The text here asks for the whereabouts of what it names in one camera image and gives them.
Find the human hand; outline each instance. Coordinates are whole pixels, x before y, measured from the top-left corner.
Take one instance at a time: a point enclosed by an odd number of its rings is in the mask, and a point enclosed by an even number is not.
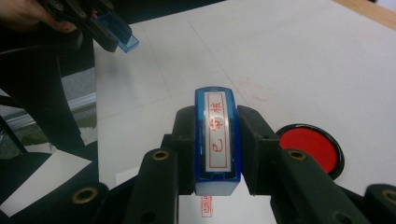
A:
[[[68,21],[56,21],[36,0],[0,0],[0,25],[18,32],[31,32],[44,22],[53,30],[70,33],[77,27]]]

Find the red stamp impression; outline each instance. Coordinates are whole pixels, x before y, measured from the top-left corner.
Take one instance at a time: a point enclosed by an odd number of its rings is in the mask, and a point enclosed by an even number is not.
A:
[[[213,215],[212,196],[201,197],[201,211],[202,211],[202,217],[212,217]]]

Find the red ink pad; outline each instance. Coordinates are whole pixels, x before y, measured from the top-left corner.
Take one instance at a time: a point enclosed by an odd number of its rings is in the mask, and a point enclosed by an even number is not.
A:
[[[309,124],[291,124],[276,134],[282,148],[296,148],[308,153],[332,179],[343,172],[345,160],[340,146],[320,128]]]

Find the white stamp label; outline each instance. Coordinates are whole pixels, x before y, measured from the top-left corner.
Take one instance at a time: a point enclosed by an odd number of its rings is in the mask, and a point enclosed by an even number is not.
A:
[[[205,92],[205,161],[207,172],[231,172],[230,133],[224,91]]]

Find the white paper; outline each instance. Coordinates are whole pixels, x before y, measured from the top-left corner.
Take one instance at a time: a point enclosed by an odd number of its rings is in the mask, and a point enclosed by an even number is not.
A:
[[[56,150],[8,199],[0,209],[9,217],[60,187],[90,161]]]

